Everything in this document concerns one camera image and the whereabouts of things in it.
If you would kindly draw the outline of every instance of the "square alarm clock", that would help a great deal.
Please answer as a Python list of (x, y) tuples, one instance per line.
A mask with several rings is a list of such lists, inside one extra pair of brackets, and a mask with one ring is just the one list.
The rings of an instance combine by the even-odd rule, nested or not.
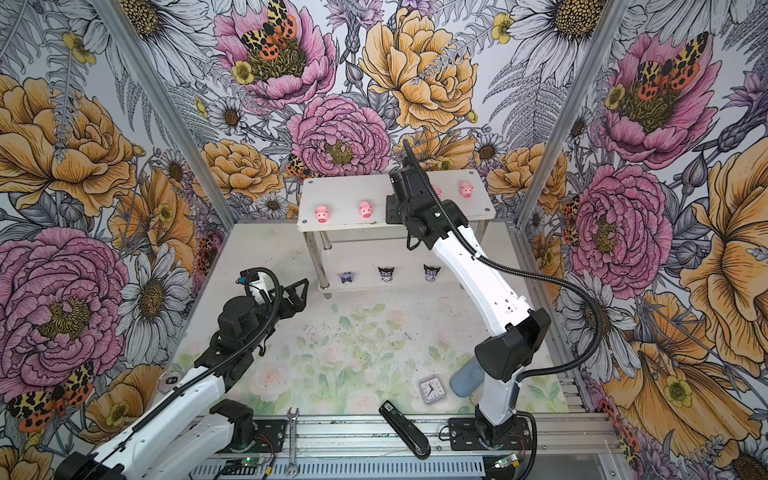
[(442, 386), (440, 377), (437, 375), (428, 376), (425, 379), (419, 381), (419, 391), (422, 393), (422, 400), (427, 405), (437, 403), (443, 400), (447, 393)]

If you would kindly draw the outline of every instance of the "wrench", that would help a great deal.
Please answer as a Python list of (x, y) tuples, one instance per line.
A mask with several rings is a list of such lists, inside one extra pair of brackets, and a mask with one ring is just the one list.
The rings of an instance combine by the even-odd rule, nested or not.
[(295, 478), (299, 473), (299, 469), (296, 467), (296, 419), (299, 417), (299, 408), (296, 407), (296, 413), (291, 412), (293, 409), (288, 409), (288, 428), (290, 429), (290, 450), (289, 461), (286, 475), (291, 478)]

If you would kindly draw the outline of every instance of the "purple flower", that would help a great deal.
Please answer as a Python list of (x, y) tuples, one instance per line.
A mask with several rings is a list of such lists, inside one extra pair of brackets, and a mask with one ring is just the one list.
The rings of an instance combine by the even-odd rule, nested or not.
[(314, 98), (288, 120), (293, 154), (310, 170), (340, 177), (381, 171), (389, 163), (386, 125), (372, 109), (332, 94)]
[(437, 13), (436, 0), (402, 0), (403, 8), (418, 10), (422, 15), (434, 15)]
[(306, 7), (299, 13), (289, 0), (286, 6), (296, 22), (295, 38), (286, 40), (278, 57), (270, 60), (260, 53), (252, 55), (240, 40), (249, 31), (263, 30), (266, 7), (258, 13), (248, 7), (245, 16), (232, 11), (231, 17), (218, 15), (214, 19), (216, 48), (223, 52), (218, 55), (219, 64), (232, 70), (233, 83), (243, 85), (245, 107), (251, 111), (263, 113), (308, 101), (329, 91), (336, 80), (336, 46), (331, 34), (320, 33)]
[(730, 100), (723, 108), (728, 107), (752, 107), (760, 103), (768, 93), (768, 81), (760, 78), (753, 71), (744, 72), (744, 86), (732, 87), (733, 93), (725, 98)]
[(637, 429), (636, 433), (637, 440), (640, 442), (640, 455), (645, 475), (653, 472), (655, 477), (652, 478), (664, 480), (676, 478), (677, 466), (670, 460), (670, 456), (662, 451), (661, 444), (640, 429)]
[(654, 170), (666, 167), (688, 150), (704, 135), (717, 112), (716, 108), (707, 108), (721, 63), (710, 65), (712, 43), (710, 38), (695, 65), (698, 73), (690, 83), (679, 90), (665, 83), (652, 97), (641, 98), (643, 84), (637, 79), (638, 68), (647, 61), (664, 65), (685, 45), (660, 44), (658, 38), (640, 35), (608, 81), (610, 91), (603, 116), (591, 130), (599, 141), (593, 138), (593, 143)]
[(0, 394), (49, 390), (92, 361), (99, 375), (123, 349), (115, 335), (128, 270), (81, 230), (48, 228), (0, 246)]
[(331, 12), (327, 18), (333, 30), (354, 22), (369, 30), (382, 21), (382, 0), (328, 0), (326, 7)]
[(601, 165), (579, 200), (574, 270), (611, 285), (617, 298), (643, 293), (670, 256), (672, 225), (659, 180), (639, 165)]

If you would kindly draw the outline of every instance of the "pig toy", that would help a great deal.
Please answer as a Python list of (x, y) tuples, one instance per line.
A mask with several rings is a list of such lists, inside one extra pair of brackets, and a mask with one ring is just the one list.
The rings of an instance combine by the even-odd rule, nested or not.
[(474, 190), (474, 187), (466, 180), (461, 182), (461, 184), (458, 186), (458, 192), (464, 198), (470, 198), (472, 196), (472, 190)]
[(363, 200), (360, 202), (360, 215), (362, 215), (363, 218), (370, 218), (372, 213), (373, 206), (368, 202), (368, 200)]
[(317, 209), (315, 210), (315, 218), (317, 219), (317, 221), (319, 221), (320, 223), (325, 223), (328, 221), (328, 217), (330, 217), (328, 207), (326, 207), (325, 205), (320, 205), (319, 207), (317, 207)]

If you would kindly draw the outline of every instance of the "clock face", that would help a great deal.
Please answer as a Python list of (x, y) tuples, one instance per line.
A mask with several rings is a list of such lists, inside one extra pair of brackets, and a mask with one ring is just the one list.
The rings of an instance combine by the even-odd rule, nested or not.
[(437, 376), (424, 379), (419, 383), (422, 396), (427, 403), (436, 402), (445, 396), (445, 389)]

